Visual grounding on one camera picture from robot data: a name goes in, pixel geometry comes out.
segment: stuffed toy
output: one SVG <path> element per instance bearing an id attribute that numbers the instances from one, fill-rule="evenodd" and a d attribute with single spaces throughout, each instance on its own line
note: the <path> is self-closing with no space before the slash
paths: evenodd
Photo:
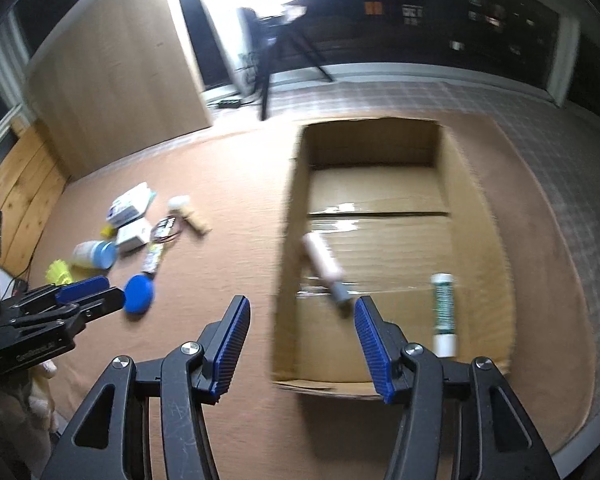
<path id="1" fill-rule="evenodd" d="M 0 454 L 8 465 L 23 462 L 35 477 L 51 456 L 50 433 L 58 428 L 49 389 L 56 373 L 49 360 L 0 378 Z"/>

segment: open cardboard box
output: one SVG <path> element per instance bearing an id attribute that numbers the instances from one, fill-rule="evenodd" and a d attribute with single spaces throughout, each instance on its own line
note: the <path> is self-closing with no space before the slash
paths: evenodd
<path id="1" fill-rule="evenodd" d="M 458 360 L 491 357 L 502 371 L 514 343 L 507 259 L 480 188 L 452 134 L 435 121 L 379 118 L 310 124 L 290 187 L 274 324 L 272 378 L 298 392 L 376 397 L 352 316 L 343 318 L 302 250 L 324 234 L 354 298 L 370 294 L 385 320 L 432 348 L 430 277 L 450 272 Z"/>

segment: metal screw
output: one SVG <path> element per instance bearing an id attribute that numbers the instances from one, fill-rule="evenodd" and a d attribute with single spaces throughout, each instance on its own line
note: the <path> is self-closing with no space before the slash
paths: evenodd
<path id="1" fill-rule="evenodd" d="M 409 343 L 404 347 L 403 351 L 405 354 L 415 357 L 416 355 L 422 354 L 424 352 L 424 348 L 418 343 Z"/>
<path id="2" fill-rule="evenodd" d="M 125 368 L 126 366 L 128 366 L 128 364 L 130 362 L 131 362 L 131 359 L 129 359 L 126 355 L 119 355 L 118 357 L 113 359 L 111 364 L 113 365 L 114 368 L 117 368 L 118 370 L 120 370 L 120 368 Z"/>
<path id="3" fill-rule="evenodd" d="M 493 368 L 493 361 L 488 357 L 477 357 L 475 358 L 475 365 L 480 370 L 491 370 Z"/>
<path id="4" fill-rule="evenodd" d="M 189 341 L 180 347 L 180 351 L 186 355 L 194 355 L 200 352 L 200 345 L 193 341 Z"/>

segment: cable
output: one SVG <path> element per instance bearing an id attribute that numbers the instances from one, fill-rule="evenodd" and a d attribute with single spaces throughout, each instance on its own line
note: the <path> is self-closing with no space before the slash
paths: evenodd
<path id="1" fill-rule="evenodd" d="M 0 298 L 0 301 L 2 301 L 2 300 L 5 298 L 5 296 L 7 295 L 7 291 L 9 290 L 9 287 L 11 286 L 11 284 L 12 284 L 13 282 L 15 282 L 15 281 L 16 281 L 16 280 L 17 280 L 17 279 L 20 277 L 20 276 L 22 276 L 22 275 L 23 275 L 25 272 L 27 272 L 27 271 L 29 271 L 29 273 L 27 274 L 27 281 L 29 281 L 29 275 L 31 274 L 31 263 L 32 263 L 32 261 L 33 261 L 33 255 L 30 257 L 30 259 L 29 259 L 29 264 L 27 265 L 27 267 L 25 267 L 25 269 L 24 269 L 24 270 L 23 270 L 23 271 L 22 271 L 20 274 L 18 274 L 17 276 L 14 276 L 14 277 L 11 279 L 11 281 L 10 281 L 10 282 L 9 282 L 9 284 L 7 285 L 7 288 L 6 288 L 6 289 L 5 289 L 5 291 L 4 291 L 4 294 L 3 294 L 3 295 L 2 295 L 2 297 Z"/>

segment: wooden panel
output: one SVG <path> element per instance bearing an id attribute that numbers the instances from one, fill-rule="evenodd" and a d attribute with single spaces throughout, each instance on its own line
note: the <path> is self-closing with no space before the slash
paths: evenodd
<path id="1" fill-rule="evenodd" d="M 181 25 L 178 0 L 81 0 L 36 52 L 27 98 L 72 176 L 210 126 Z"/>
<path id="2" fill-rule="evenodd" d="M 20 114 L 16 115 L 11 120 L 11 129 L 13 130 L 13 133 L 15 133 L 18 138 L 23 136 L 24 132 L 26 132 L 29 129 L 29 126 L 30 126 L 30 124 L 27 123 L 27 121 L 24 119 L 24 117 Z"/>
<path id="3" fill-rule="evenodd" d="M 7 195 L 7 200 L 2 206 L 3 257 L 8 254 L 20 222 L 53 166 L 54 161 L 46 146 L 40 147 Z"/>
<path id="4" fill-rule="evenodd" d="M 35 127 L 30 126 L 11 151 L 7 153 L 0 164 L 0 209 L 2 209 L 7 196 L 27 164 L 33 159 L 41 146 L 42 139 Z"/>
<path id="5" fill-rule="evenodd" d="M 51 156 L 51 160 L 58 167 L 58 170 L 60 170 L 60 173 L 62 173 L 67 179 L 69 179 L 71 172 L 68 170 L 66 164 L 62 161 L 62 159 L 60 159 L 60 156 L 58 155 L 58 151 L 56 150 L 56 147 L 53 144 L 53 141 L 49 134 L 49 127 L 46 126 L 46 124 L 40 120 L 36 121 L 35 127 L 36 127 L 36 131 L 38 132 L 38 135 L 42 139 L 42 142 L 43 142 L 48 154 Z"/>
<path id="6" fill-rule="evenodd" d="M 0 260 L 0 265 L 13 276 L 23 272 L 29 265 L 31 255 L 36 248 L 47 219 L 51 215 L 51 210 L 62 194 L 65 183 L 65 177 L 58 168 L 53 167 L 42 182 L 35 197 L 33 197 L 20 222 L 9 251 L 6 253 L 6 257 Z"/>

